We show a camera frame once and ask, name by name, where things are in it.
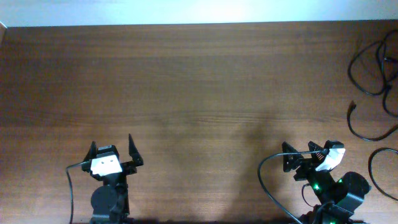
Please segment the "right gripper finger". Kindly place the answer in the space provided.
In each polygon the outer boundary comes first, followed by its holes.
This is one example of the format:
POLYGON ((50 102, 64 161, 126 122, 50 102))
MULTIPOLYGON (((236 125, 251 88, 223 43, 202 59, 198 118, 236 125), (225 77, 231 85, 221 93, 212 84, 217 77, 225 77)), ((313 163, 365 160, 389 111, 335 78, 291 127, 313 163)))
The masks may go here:
POLYGON ((294 149, 287 142, 282 143, 282 152, 283 155, 283 171, 290 172, 292 170, 297 169, 301 161, 303 160, 303 155, 299 154, 296 149, 294 149))
POLYGON ((323 161, 323 148, 318 144, 310 141, 308 143, 309 151, 311 152, 311 157, 313 162, 322 162, 323 161))

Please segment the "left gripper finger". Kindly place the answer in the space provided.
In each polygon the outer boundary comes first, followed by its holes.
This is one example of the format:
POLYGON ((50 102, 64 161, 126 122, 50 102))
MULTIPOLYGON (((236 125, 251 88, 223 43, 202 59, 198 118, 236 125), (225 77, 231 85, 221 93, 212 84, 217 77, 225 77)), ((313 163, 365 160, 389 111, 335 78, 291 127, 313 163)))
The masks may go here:
POLYGON ((86 154, 84 161, 90 161, 92 159, 94 159, 97 155, 97 146, 96 146, 96 142, 93 141, 90 145, 90 148, 88 150, 88 153, 86 154))
POLYGON ((129 134, 128 140, 129 140, 129 155, 131 156, 134 165, 135 166, 143 166, 144 165, 143 158, 139 154, 139 151, 137 150, 137 147, 134 143, 134 140, 133 140, 131 134, 129 134))

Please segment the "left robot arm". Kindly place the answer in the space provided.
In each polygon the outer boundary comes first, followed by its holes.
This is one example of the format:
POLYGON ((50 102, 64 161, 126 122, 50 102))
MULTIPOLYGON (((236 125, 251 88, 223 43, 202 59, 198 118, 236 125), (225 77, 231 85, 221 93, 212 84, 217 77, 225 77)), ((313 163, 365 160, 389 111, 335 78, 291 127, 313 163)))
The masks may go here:
POLYGON ((95 142, 91 143, 81 169, 103 184, 91 195, 93 214, 90 223, 132 223, 128 218, 127 176, 136 174, 144 161, 131 135, 128 136, 128 153, 131 159, 121 162, 115 145, 97 147, 95 142))

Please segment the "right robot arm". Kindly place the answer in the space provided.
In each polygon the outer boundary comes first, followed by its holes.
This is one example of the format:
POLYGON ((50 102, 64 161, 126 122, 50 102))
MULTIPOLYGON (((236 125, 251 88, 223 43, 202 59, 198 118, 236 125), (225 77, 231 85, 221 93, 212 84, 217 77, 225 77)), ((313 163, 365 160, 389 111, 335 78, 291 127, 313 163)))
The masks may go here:
POLYGON ((296 171, 296 181, 307 181, 319 204, 301 215, 301 223, 353 223, 354 211, 364 202, 370 191, 368 181, 357 172, 347 172, 334 180, 330 172, 342 161, 345 146, 342 142, 327 140, 323 147, 310 141, 309 158, 303 157, 287 142, 282 143, 284 172, 296 171))

